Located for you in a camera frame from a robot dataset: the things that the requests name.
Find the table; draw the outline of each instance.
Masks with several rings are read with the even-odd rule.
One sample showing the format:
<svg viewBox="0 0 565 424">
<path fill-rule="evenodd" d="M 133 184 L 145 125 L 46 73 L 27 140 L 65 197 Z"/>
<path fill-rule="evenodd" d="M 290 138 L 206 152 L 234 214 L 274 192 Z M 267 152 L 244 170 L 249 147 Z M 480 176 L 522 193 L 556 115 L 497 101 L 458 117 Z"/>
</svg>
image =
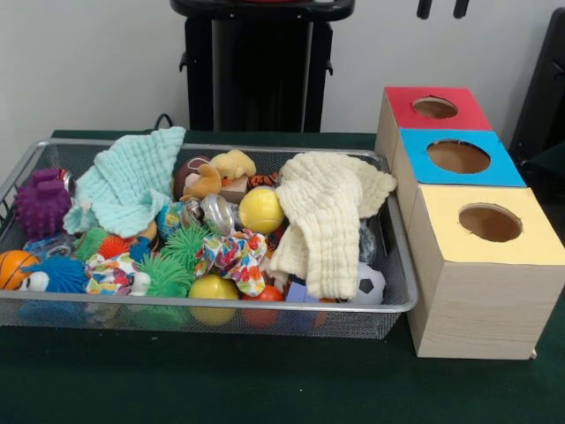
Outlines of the table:
<svg viewBox="0 0 565 424">
<path fill-rule="evenodd" d="M 187 140 L 372 148 L 374 135 Z M 405 316 L 383 341 L 2 328 L 0 423 L 564 422 L 564 334 L 563 298 L 528 361 L 418 359 Z"/>
</svg>

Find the tan plush dog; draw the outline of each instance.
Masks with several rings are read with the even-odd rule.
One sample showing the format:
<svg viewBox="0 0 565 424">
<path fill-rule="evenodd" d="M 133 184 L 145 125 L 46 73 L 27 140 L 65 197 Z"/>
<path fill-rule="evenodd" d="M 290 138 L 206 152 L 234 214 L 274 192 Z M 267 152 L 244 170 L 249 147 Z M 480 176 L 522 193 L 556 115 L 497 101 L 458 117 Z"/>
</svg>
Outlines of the tan plush dog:
<svg viewBox="0 0 565 424">
<path fill-rule="evenodd" d="M 222 178 L 236 179 L 244 175 L 252 177 L 257 173 L 255 163 L 241 150 L 222 153 L 215 156 L 210 163 L 216 167 Z"/>
<path fill-rule="evenodd" d="M 222 190 L 222 178 L 213 165 L 205 163 L 199 166 L 198 173 L 200 178 L 192 185 L 185 187 L 181 201 L 188 201 L 191 197 L 202 200 L 208 194 L 218 194 Z"/>
</svg>

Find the brown ball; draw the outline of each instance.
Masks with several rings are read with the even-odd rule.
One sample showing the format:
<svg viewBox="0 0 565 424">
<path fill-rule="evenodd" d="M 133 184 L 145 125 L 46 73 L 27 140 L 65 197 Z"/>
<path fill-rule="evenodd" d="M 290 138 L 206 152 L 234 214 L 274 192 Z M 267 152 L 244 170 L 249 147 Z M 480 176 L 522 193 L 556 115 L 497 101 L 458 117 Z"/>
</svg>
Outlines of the brown ball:
<svg viewBox="0 0 565 424">
<path fill-rule="evenodd" d="M 173 184 L 173 194 L 175 195 L 176 201 L 183 197 L 186 177 L 191 174 L 198 174 L 198 167 L 203 163 L 209 162 L 210 159 L 205 156 L 196 156 L 190 161 L 183 163 L 183 165 L 177 170 L 177 173 L 175 174 L 175 182 Z"/>
</svg>

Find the stacked boxes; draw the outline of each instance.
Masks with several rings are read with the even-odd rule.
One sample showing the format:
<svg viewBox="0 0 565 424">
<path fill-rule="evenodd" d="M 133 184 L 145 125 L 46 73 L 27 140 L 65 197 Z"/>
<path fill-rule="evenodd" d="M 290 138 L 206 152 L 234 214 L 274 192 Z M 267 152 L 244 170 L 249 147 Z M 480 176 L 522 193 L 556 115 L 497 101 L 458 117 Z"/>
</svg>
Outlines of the stacked boxes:
<svg viewBox="0 0 565 424">
<path fill-rule="evenodd" d="M 386 88 L 378 131 L 418 274 L 418 356 L 530 358 L 565 250 L 471 92 Z"/>
</svg>

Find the white wall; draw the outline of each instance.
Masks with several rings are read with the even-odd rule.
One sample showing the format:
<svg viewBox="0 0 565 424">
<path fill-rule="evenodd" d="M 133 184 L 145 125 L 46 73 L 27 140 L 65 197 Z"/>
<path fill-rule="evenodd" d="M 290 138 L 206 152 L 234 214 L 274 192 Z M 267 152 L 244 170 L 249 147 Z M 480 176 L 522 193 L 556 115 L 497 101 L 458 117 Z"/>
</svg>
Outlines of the white wall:
<svg viewBox="0 0 565 424">
<path fill-rule="evenodd" d="M 565 0 L 358 0 L 334 24 L 323 130 L 374 132 L 384 85 L 468 86 L 509 141 L 546 25 Z M 0 180 L 56 128 L 188 123 L 184 19 L 166 0 L 0 0 Z"/>
</svg>

